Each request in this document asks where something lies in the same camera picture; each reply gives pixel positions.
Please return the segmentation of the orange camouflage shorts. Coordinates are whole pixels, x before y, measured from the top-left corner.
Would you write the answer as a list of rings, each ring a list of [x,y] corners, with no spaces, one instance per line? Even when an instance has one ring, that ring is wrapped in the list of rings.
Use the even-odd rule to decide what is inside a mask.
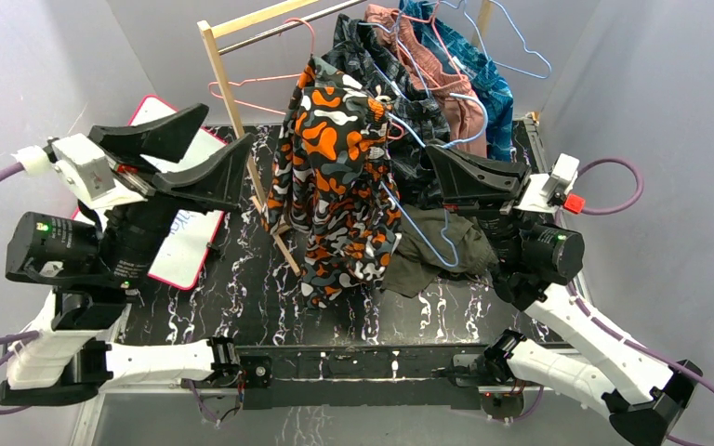
[[[379,286],[403,237],[388,150],[390,104],[319,57],[300,74],[273,154],[265,229],[303,233],[299,289],[327,308],[346,289]]]

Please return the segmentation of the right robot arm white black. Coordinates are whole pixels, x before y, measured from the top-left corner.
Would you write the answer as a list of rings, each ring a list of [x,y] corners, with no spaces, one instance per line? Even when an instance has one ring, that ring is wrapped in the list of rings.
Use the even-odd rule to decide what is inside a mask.
[[[496,256],[496,294],[553,330],[579,353],[573,359],[507,330],[472,361],[455,357],[443,375],[457,384],[549,387],[608,420],[634,445],[660,445],[679,421],[701,374],[689,361],[668,364],[644,354],[632,336],[568,286],[583,268],[585,241],[548,222],[561,210],[581,212],[573,193],[579,161],[558,157],[547,173],[430,144],[426,148],[445,209],[473,217]]]

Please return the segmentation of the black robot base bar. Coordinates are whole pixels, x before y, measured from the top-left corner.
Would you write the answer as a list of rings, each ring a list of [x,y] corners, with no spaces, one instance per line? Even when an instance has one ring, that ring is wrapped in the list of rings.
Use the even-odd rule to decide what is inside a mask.
[[[470,372],[483,346],[467,344],[239,347],[249,410],[445,406],[520,415],[530,385]]]

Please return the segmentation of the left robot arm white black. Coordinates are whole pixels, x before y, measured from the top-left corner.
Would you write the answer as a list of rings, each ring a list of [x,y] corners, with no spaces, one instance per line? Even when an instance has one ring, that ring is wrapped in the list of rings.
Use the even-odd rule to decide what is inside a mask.
[[[84,219],[28,212],[8,243],[6,278],[50,292],[22,338],[5,350],[2,405],[73,405],[141,382],[230,387],[240,380],[243,368],[229,337],[154,347],[101,339],[147,280],[180,211],[239,209],[252,135],[184,170],[164,172],[153,164],[180,162],[207,114],[197,103],[139,125],[95,125],[22,153],[23,162],[51,167],[67,181]]]

